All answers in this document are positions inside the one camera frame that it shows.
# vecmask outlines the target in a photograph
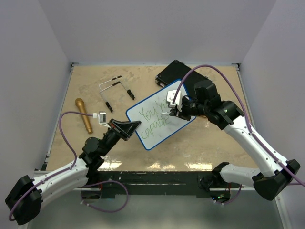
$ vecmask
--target gray floor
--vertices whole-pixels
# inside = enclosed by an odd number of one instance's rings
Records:
[[[119,207],[125,196],[94,203],[107,209]],[[244,190],[230,205],[192,196],[131,196],[125,209],[103,213],[80,205],[79,191],[50,203],[30,222],[29,229],[281,229],[274,201]]]

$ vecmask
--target white wall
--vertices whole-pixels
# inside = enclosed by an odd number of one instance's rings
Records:
[[[63,53],[37,0],[0,1],[0,227],[5,197],[40,168],[69,75]]]
[[[257,130],[301,164],[305,180],[305,1],[277,0],[242,62]],[[304,228],[305,189],[283,191],[294,229]]]
[[[275,0],[39,0],[70,61],[241,62]]]

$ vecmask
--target floor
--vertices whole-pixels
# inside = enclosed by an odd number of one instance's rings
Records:
[[[75,66],[61,112],[78,111],[75,99],[85,102],[88,113],[107,112],[107,120],[114,118],[127,121],[125,111],[160,90],[155,83],[156,75],[166,66]],[[229,79],[238,94],[245,99],[234,66],[218,66]],[[212,80],[223,100],[231,100],[238,104],[226,82],[212,69],[197,70]],[[112,77],[122,75],[135,95],[132,100],[122,85],[116,85],[105,91],[113,113],[110,113],[99,94],[100,83]],[[107,131],[99,126],[96,119],[91,119],[93,134],[88,134],[79,115],[68,114],[62,121],[63,131],[79,155],[85,140],[90,136],[102,137]],[[73,154],[66,146],[57,128],[50,151],[47,170],[55,170],[71,162]],[[156,148],[147,151],[137,135],[127,142],[118,144],[105,157],[99,170],[128,171],[209,171],[221,162],[230,162],[237,166],[257,167],[246,152],[224,131],[209,123],[205,118],[198,117],[194,122],[165,140]]]

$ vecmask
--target black case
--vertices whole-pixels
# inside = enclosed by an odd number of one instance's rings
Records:
[[[183,77],[191,70],[190,67],[186,66],[184,63],[174,60],[171,62],[162,72],[156,76],[156,83],[165,87],[176,80],[182,80]],[[197,73],[192,72],[189,77],[184,82],[188,95],[190,97],[196,97],[194,90],[194,85],[198,81],[209,80],[207,77]]]

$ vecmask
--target blue border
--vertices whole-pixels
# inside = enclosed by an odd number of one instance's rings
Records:
[[[177,82],[177,81],[180,81],[180,82],[181,82],[181,80],[176,80],[176,81],[172,82],[171,84],[167,85],[166,87],[162,88],[161,90],[159,90],[159,91],[157,91],[157,92],[151,94],[151,95],[148,96],[146,99],[149,99],[149,98],[152,97],[153,95],[155,95],[155,94],[159,93],[160,91],[166,89],[167,87],[169,87],[170,85],[174,84],[174,83]],[[186,94],[188,95],[189,93],[188,93],[187,89],[185,88],[184,84],[183,84],[183,87],[184,87],[184,89],[185,89],[185,91],[186,91]],[[128,109],[126,110],[125,115],[126,115],[126,117],[128,118],[129,121],[131,121],[131,120],[129,119],[129,117],[128,117],[128,115],[127,115],[127,112],[128,112],[130,109],[132,109],[133,107],[137,106],[138,104],[144,102],[146,99],[141,100],[140,102],[138,102],[137,104],[133,105],[132,107],[130,107],[130,108],[128,108]],[[172,135],[174,135],[175,133],[177,133],[179,130],[181,130],[181,129],[182,129],[183,127],[185,127],[186,125],[189,125],[189,123],[191,123],[192,121],[187,122],[184,126],[182,126],[180,129],[178,129],[178,130],[176,130],[175,132],[173,132],[173,133],[172,133],[171,135],[169,135],[167,138],[169,138],[170,136],[172,136]],[[139,140],[141,141],[143,147],[144,147],[147,151],[152,150],[153,148],[155,148],[156,146],[158,146],[159,144],[161,144],[162,142],[164,142],[164,141],[167,139],[167,138],[165,138],[165,139],[163,139],[161,142],[159,142],[158,144],[156,144],[154,147],[152,147],[152,148],[150,148],[150,149],[147,149],[147,148],[145,147],[143,141],[141,140],[141,138],[140,138],[140,136],[139,136],[139,134],[138,134],[137,131],[136,131],[136,134],[137,134]]]

